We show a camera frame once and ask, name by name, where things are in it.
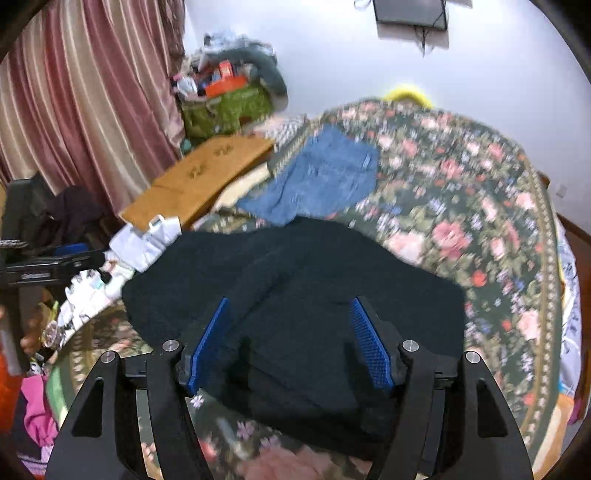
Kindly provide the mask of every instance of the wall outlet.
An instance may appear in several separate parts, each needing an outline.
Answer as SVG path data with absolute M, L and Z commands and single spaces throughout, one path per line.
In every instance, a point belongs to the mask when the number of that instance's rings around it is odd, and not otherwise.
M 562 185 L 561 183 L 558 184 L 558 188 L 556 189 L 556 195 L 560 198 L 564 198 L 564 196 L 566 195 L 566 185 Z

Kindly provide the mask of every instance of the green bag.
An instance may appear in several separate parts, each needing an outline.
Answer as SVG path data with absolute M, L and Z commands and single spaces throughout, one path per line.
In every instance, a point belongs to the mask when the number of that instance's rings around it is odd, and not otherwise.
M 181 104 L 187 137 L 200 142 L 218 134 L 232 134 L 273 112 L 271 100 L 260 85 L 223 93 L 205 102 Z

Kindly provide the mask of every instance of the pink cloth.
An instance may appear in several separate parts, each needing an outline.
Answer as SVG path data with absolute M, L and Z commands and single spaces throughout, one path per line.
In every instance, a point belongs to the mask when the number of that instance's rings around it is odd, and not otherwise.
M 25 413 L 25 430 L 29 437 L 44 447 L 53 445 L 57 436 L 56 421 L 51 416 L 51 410 L 45 398 L 45 383 L 41 375 L 24 378 L 21 392 L 27 399 Z

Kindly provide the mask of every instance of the metal screw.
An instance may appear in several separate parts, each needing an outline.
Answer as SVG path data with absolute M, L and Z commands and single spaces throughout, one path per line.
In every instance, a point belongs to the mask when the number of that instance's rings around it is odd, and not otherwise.
M 109 350 L 100 356 L 100 361 L 104 364 L 110 364 L 113 360 L 115 360 L 115 352 L 113 350 Z
M 166 340 L 162 344 L 162 349 L 165 352 L 174 352 L 178 348 L 178 342 L 176 340 Z
M 418 343 L 414 340 L 405 340 L 402 342 L 402 348 L 407 352 L 416 352 L 418 350 Z
M 477 364 L 480 361 L 480 355 L 476 352 L 466 352 L 466 360 L 468 360 L 471 364 Z

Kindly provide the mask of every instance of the floral blanket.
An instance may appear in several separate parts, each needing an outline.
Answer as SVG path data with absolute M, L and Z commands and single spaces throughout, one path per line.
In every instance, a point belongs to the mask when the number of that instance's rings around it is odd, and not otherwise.
M 466 349 L 478 351 L 493 372 L 534 461 L 557 402 L 562 318 L 553 216 L 525 153 L 473 120 L 366 100 L 307 124 L 269 163 L 273 173 L 323 125 L 335 125 L 382 152 L 375 191 L 329 219 L 465 289 Z M 232 211 L 208 215 L 197 227 L 230 233 L 264 226 L 263 220 Z M 50 389 L 63 391 L 52 402 L 60 420 L 98 356 L 113 348 L 113 336 L 124 355 L 148 348 L 121 306 L 90 322 L 60 355 L 50 381 Z M 149 422 L 141 396 L 144 426 Z M 361 479 L 368 471 L 367 463 L 310 448 L 241 418 L 204 391 L 189 405 L 216 478 Z M 144 453 L 157 471 L 147 430 L 141 432 Z

